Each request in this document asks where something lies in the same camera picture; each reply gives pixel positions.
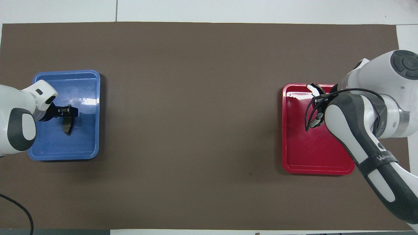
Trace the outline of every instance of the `blue tray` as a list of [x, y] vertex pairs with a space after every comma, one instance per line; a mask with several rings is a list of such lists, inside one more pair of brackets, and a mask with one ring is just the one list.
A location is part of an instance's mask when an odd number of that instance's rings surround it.
[[99, 151], [100, 75], [94, 70], [41, 72], [33, 83], [45, 80], [57, 92], [56, 106], [78, 108], [71, 135], [62, 130], [62, 118], [36, 122], [36, 139], [28, 150], [38, 161], [90, 159]]

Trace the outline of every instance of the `brown surface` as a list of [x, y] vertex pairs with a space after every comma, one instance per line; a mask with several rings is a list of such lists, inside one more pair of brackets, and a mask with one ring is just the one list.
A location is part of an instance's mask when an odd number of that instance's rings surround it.
[[[4, 157], [1, 193], [37, 228], [409, 230], [357, 170], [291, 175], [279, 164], [285, 84], [336, 83], [397, 48], [395, 26], [381, 25], [5, 24], [1, 84], [95, 69], [102, 105], [96, 158]], [[406, 139], [383, 143], [408, 169]], [[0, 227], [28, 226], [0, 208]]]

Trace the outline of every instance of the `black wire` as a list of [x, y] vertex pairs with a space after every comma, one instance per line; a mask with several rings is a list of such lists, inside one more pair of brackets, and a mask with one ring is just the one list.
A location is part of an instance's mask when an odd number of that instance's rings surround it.
[[[332, 95], [336, 95], [336, 94], [338, 94], [338, 93], [342, 93], [342, 92], [349, 92], [349, 91], [361, 91], [361, 92], [368, 92], [368, 93], [371, 93], [371, 94], [373, 94], [373, 95], [375, 95], [375, 96], [377, 96], [379, 99], [381, 99], [382, 101], [384, 101], [384, 99], [383, 99], [383, 97], [379, 94], [379, 93], [377, 93], [377, 92], [374, 92], [374, 91], [372, 91], [372, 90], [368, 90], [368, 89], [363, 89], [363, 88], [349, 88], [349, 89], [344, 89], [344, 90], [339, 90], [339, 91], [336, 91], [336, 92], [333, 92], [333, 93], [329, 93], [326, 97], [324, 97], [317, 105], [315, 105], [315, 107], [313, 108], [313, 110], [312, 110], [312, 112], [311, 112], [311, 115], [309, 115], [309, 122], [311, 122], [312, 121], [312, 117], [314, 116], [314, 113], [315, 113], [315, 111], [321, 106], [321, 104], [325, 101], [325, 100], [327, 100], [330, 96], [332, 96]], [[308, 116], [308, 109], [309, 109], [309, 106], [314, 102], [314, 100], [315, 100], [315, 98], [316, 97], [313, 97], [312, 98], [312, 100], [309, 102], [309, 104], [308, 104], [308, 106], [307, 106], [307, 108], [306, 108], [306, 112], [305, 112], [305, 131], [308, 131], [309, 130], [309, 123], [306, 121], [306, 118], [307, 118], [307, 116]]]
[[2, 197], [4, 199], [6, 199], [6, 200], [8, 200], [8, 201], [10, 201], [12, 203], [14, 203], [16, 206], [20, 207], [26, 213], [26, 215], [29, 218], [29, 222], [31, 223], [31, 232], [29, 234], [32, 235], [33, 234], [33, 220], [32, 220], [32, 216], [29, 213], [29, 211], [24, 206], [22, 206], [19, 202], [15, 201], [15, 200], [13, 200], [11, 198], [9, 198], [8, 196], [5, 196], [3, 194], [0, 194], [0, 197]]

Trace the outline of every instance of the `tray rim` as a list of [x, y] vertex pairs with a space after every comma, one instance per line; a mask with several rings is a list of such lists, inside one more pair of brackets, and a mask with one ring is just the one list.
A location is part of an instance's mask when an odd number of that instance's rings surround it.
[[[334, 84], [318, 84], [321, 87], [330, 87], [330, 86], [334, 86]], [[284, 138], [283, 136], [287, 135], [287, 116], [286, 111], [287, 111], [287, 106], [286, 106], [286, 93], [288, 88], [290, 87], [305, 87], [306, 84], [305, 83], [288, 83], [283, 87], [282, 90], [282, 166], [283, 168], [289, 172], [289, 173], [294, 173], [294, 174], [322, 174], [322, 175], [348, 175], [350, 173], [352, 173], [354, 171], [355, 168], [355, 164], [354, 161], [351, 162], [351, 165], [349, 167], [349, 169], [345, 170], [345, 171], [327, 171], [327, 170], [315, 170], [315, 169], [292, 169], [290, 168], [287, 164], [287, 140], [286, 138]]]
[[99, 127], [100, 127], [100, 74], [93, 69], [86, 70], [66, 70], [66, 71], [50, 71], [50, 72], [39, 72], [35, 74], [32, 79], [32, 84], [37, 82], [39, 77], [42, 76], [53, 76], [53, 75], [72, 75], [72, 74], [94, 74], [96, 77], [96, 98], [98, 102], [96, 103], [96, 120], [95, 120], [95, 131], [94, 131], [94, 150], [93, 152], [88, 152], [85, 155], [79, 155], [77, 158], [69, 158], [64, 156], [57, 156], [55, 159], [51, 159], [51, 156], [42, 157], [34, 155], [32, 152], [32, 147], [28, 149], [28, 155], [31, 159], [36, 161], [60, 161], [60, 160], [87, 160], [94, 158], [99, 152]]

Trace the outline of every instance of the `white floor tile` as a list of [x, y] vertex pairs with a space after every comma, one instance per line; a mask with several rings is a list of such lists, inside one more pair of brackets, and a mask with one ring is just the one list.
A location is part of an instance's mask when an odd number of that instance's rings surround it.
[[110, 22], [116, 0], [0, 0], [2, 23]]
[[118, 0], [117, 21], [417, 24], [410, 0]]

